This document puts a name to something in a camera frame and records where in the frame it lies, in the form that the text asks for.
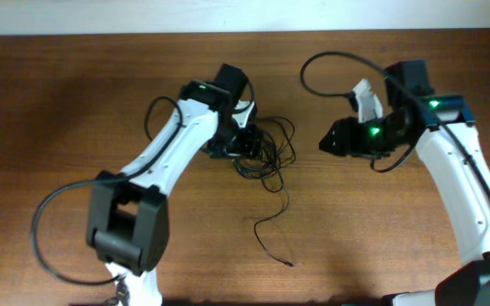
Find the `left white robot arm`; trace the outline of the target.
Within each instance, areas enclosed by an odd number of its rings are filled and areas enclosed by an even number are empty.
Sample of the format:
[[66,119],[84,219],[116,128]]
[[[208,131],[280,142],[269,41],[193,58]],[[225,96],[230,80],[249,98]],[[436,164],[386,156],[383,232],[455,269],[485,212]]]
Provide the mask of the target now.
[[223,64],[211,82],[191,81],[173,115],[146,149],[119,174],[102,171],[92,189],[86,242],[117,287],[109,305],[159,305],[156,266],[168,245],[168,198],[194,155],[252,159],[260,131],[251,123],[253,101],[243,102],[249,80]]

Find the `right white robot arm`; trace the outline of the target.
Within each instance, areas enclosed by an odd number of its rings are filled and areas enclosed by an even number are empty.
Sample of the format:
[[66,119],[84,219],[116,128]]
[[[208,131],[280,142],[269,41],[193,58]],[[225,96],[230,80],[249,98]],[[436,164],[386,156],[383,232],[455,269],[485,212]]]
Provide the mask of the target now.
[[424,163],[447,211],[461,268],[435,288],[383,298],[386,305],[490,305],[490,171],[476,120],[463,96],[437,95],[422,60],[384,69],[392,112],[384,115],[369,81],[347,97],[356,116],[336,121],[322,151],[376,162],[406,145]]

